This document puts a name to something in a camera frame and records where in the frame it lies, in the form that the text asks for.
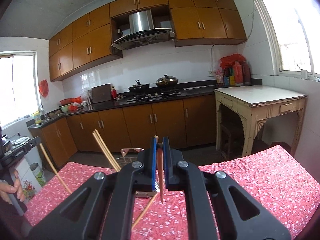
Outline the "person's left hand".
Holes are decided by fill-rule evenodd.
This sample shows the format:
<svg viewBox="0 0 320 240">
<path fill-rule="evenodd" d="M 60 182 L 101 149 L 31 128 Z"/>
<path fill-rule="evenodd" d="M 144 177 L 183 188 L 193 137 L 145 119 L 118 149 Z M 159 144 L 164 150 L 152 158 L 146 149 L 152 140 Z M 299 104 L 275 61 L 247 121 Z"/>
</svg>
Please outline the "person's left hand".
<svg viewBox="0 0 320 240">
<path fill-rule="evenodd" d="M 1 191 L 1 198 L 8 204 L 12 205 L 12 201 L 10 200 L 9 194 L 17 194 L 17 199 L 20 202 L 25 201 L 25 195 L 23 193 L 22 185 L 20 179 L 18 177 L 19 173 L 17 170 L 14 170 L 15 182 L 14 185 L 11 186 L 3 181 L 0 182 L 0 191 Z"/>
</svg>

